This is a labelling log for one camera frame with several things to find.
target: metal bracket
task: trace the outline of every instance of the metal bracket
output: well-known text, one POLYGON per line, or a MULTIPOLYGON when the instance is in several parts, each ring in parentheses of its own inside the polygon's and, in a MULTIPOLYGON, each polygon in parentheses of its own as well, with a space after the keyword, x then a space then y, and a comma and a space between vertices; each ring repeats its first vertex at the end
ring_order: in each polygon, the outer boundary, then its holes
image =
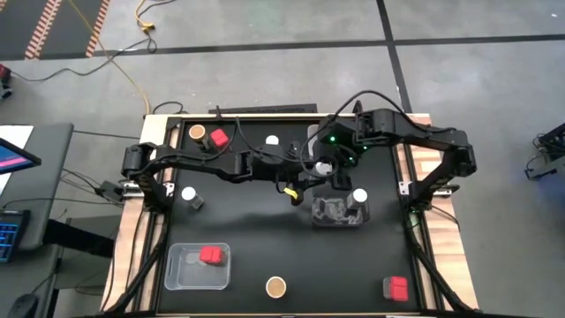
MULTIPOLYGON (((408 196, 410 195, 410 187, 409 185, 412 183, 412 181, 401 181, 398 183, 398 192, 400 193, 401 196, 408 196)), ((453 194, 454 191, 456 191, 456 189, 458 189, 459 186, 458 185, 446 185, 445 187, 442 187, 440 190, 436 191, 433 193, 434 197, 440 197, 440 198, 450 198, 451 194, 453 194)))
POLYGON ((175 184, 172 182, 165 182, 163 185, 167 188, 167 196, 173 196, 175 193, 175 184))
MULTIPOLYGON (((175 193, 175 184, 172 182, 165 182, 163 184, 167 188, 167 196, 172 197, 175 193)), ((139 189, 139 185, 133 181, 126 181, 121 184, 124 192, 122 193, 123 198, 143 198, 143 192, 139 189)))
POLYGON ((133 181, 126 181, 121 184, 124 191, 122 197, 124 198, 143 198, 143 192, 139 189, 139 185, 133 181))
POLYGON ((408 196, 410 194, 410 188, 408 187, 412 182, 401 181, 398 183, 398 192, 400 196, 408 196))

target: red object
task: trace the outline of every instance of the red object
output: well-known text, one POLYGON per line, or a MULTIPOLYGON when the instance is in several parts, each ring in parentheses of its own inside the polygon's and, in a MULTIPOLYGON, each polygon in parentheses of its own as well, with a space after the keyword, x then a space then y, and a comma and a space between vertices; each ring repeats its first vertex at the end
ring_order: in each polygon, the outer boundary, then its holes
POLYGON ((212 140, 214 141, 214 144, 217 147, 221 147, 221 146, 227 144, 228 141, 230 141, 230 138, 228 138, 228 135, 226 135, 226 133, 223 132, 223 130, 220 129, 220 128, 211 132, 210 137, 212 137, 212 140))
POLYGON ((384 295, 393 301, 408 301, 408 281, 402 276, 392 276, 384 280, 384 295))
POLYGON ((222 249, 218 246, 202 247, 200 260, 208 264, 219 264, 222 262, 222 249))
POLYGON ((0 64, 0 82, 2 82, 3 84, 8 84, 8 82, 10 81, 10 77, 11 77, 10 69, 0 64))

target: laptop screen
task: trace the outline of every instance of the laptop screen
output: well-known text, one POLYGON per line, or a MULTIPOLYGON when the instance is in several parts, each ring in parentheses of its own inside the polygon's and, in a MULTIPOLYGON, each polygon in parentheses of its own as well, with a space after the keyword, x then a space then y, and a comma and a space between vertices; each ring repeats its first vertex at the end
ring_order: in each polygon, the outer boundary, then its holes
POLYGON ((0 174, 30 168, 40 163, 39 158, 0 139, 0 174))

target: red block in container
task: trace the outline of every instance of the red block in container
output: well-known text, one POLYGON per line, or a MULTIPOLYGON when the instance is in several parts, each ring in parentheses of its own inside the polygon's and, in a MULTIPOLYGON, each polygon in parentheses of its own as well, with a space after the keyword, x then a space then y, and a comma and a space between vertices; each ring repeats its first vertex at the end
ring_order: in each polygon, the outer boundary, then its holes
POLYGON ((200 260, 207 264, 222 263, 222 249, 218 246, 204 246, 200 250, 200 260))

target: orange striped floor marking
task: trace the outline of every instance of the orange striped floor marking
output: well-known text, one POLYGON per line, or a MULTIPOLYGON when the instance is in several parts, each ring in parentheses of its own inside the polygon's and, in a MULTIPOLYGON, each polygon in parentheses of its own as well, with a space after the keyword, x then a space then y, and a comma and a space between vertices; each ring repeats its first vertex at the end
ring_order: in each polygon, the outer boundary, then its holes
POLYGON ((62 1, 63 0, 48 0, 45 7, 43 7, 43 12, 41 13, 39 21, 37 21, 32 38, 29 40, 29 44, 27 44, 25 53, 26 59, 36 59, 40 57, 43 44, 45 44, 45 39, 47 38, 47 34, 49 34, 49 30, 53 25, 53 20, 59 11, 62 1))
POLYGON ((95 23, 92 25, 94 32, 90 36, 90 41, 87 46, 87 57, 91 57, 96 49, 96 44, 98 44, 98 37, 100 36, 100 31, 102 30, 102 25, 106 19, 106 13, 108 12, 110 0, 102 0, 100 5, 100 10, 98 11, 98 17, 96 17, 95 23))
POLYGON ((0 0, 0 12, 2 12, 2 9, 6 6, 7 2, 8 0, 0 0))

